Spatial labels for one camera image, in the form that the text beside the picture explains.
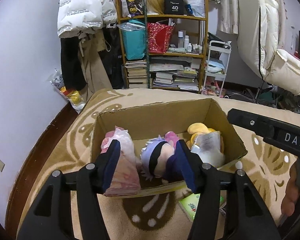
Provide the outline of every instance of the red gift bag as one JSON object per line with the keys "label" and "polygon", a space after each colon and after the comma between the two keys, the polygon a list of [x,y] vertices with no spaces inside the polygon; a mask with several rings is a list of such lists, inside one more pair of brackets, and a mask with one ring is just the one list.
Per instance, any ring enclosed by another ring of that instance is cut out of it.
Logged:
{"label": "red gift bag", "polygon": [[148,23],[149,52],[163,54],[166,53],[174,26],[161,23]]}

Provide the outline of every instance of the beige rug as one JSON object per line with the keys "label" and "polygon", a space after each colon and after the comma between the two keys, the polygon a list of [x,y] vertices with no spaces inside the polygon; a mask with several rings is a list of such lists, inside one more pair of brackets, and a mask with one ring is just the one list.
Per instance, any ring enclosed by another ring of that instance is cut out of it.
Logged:
{"label": "beige rug", "polygon": [[[29,210],[36,194],[54,170],[63,173],[79,170],[91,162],[90,142],[93,124],[98,113],[155,102],[170,102],[206,98],[207,96],[188,92],[130,89],[101,90],[94,94],[82,113],[60,140],[42,168],[23,210],[19,226]],[[212,97],[226,113],[242,109],[256,114],[267,115],[300,126],[300,115],[266,106]],[[289,179],[289,168],[295,157],[287,152],[263,143],[262,138],[240,127],[236,132],[243,140],[248,154],[242,160],[243,169],[248,173],[263,197],[275,221],[281,215],[281,201]],[[178,206],[178,200],[188,190],[179,190],[155,196],[132,199],[114,199],[98,195],[100,208],[111,239],[187,239],[191,222]],[[72,214],[75,237],[82,239],[76,193],[72,193]],[[223,235],[224,219],[219,216],[216,239]]]}

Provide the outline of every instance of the wooden floor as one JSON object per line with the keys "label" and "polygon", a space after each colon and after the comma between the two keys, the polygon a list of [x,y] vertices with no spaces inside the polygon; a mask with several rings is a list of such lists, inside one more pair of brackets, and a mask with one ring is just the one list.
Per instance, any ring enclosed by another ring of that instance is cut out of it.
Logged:
{"label": "wooden floor", "polygon": [[16,239],[23,207],[39,172],[77,116],[68,103],[40,136],[23,164],[12,189],[6,213],[5,229],[12,239]]}

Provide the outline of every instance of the purple plush toy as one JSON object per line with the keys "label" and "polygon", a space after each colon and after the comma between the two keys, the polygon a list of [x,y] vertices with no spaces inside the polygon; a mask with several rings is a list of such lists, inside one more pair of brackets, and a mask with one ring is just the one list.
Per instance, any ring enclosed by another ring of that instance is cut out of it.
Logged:
{"label": "purple plush toy", "polygon": [[169,182],[183,180],[174,155],[176,143],[179,137],[174,132],[168,132],[165,138],[151,139],[142,149],[140,159],[142,162],[142,174],[146,179],[153,177],[163,178]]}

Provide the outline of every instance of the human hand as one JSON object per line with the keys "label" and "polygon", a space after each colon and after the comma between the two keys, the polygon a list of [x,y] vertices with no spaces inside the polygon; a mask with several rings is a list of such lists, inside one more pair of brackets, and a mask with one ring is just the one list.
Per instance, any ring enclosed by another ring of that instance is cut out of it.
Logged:
{"label": "human hand", "polygon": [[295,203],[297,202],[300,192],[296,186],[297,169],[294,163],[290,168],[290,179],[287,183],[286,195],[281,204],[281,212],[286,216],[291,216],[294,213]]}

